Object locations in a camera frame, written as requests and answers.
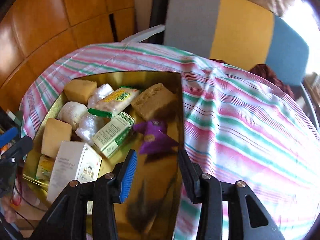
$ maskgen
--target white cardboard box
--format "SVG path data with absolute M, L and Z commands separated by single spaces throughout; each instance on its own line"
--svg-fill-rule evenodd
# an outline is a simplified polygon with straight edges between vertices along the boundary
M 72 180 L 80 183 L 98 179 L 102 157 L 85 142 L 62 141 L 54 162 L 47 200 L 51 203 Z M 92 214 L 88 201 L 87 214 Z

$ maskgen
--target blue fabric panel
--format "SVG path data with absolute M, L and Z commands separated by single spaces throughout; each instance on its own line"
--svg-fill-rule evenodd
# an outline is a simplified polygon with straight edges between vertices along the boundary
M 266 64 L 283 83 L 300 85 L 307 66 L 309 47 L 306 42 L 278 16 L 275 16 L 273 37 Z

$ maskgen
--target wire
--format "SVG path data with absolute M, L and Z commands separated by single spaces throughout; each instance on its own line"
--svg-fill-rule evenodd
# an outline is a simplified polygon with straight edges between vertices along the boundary
M 22 216 L 18 211 L 14 210 L 20 217 L 22 217 L 29 225 L 31 225 L 32 229 L 35 230 L 35 227 L 33 224 L 30 223 L 28 219 L 26 219 L 24 216 Z
M 40 211 L 47 212 L 47 210 L 38 208 L 38 207 L 32 205 L 30 202 L 28 202 L 28 201 L 22 196 L 22 194 L 20 193 L 20 191 L 18 191 L 17 186 L 16 186 L 15 184 L 13 184 L 13 187 L 14 187 L 14 189 L 16 190 L 16 192 L 18 193 L 18 195 L 23 199 L 24 202 L 26 202 L 26 203 L 29 204 L 30 206 L 32 206 L 32 207 L 34 207 L 34 208 L 36 208 L 36 209 L 38 209 L 38 210 L 40 210 Z

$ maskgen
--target dark red cloth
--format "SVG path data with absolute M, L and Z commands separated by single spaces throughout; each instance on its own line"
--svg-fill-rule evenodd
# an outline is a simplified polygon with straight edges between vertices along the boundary
M 227 64 L 227 62 L 225 62 L 224 60 L 220 60 L 220 59 L 212 59 L 212 60 Z M 262 77 L 265 80 L 268 80 L 269 82 L 271 82 L 272 84 L 280 88 L 283 92 L 287 93 L 294 100 L 294 94 L 290 86 L 284 85 L 283 82 L 277 78 L 276 73 L 274 73 L 274 71 L 268 65 L 257 64 L 249 72 L 259 77 Z

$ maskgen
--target yellow fabric panel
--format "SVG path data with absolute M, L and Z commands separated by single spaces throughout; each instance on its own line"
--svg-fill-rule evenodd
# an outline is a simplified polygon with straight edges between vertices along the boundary
M 247 0 L 220 0 L 210 59 L 250 70 L 265 63 L 273 35 L 274 16 Z

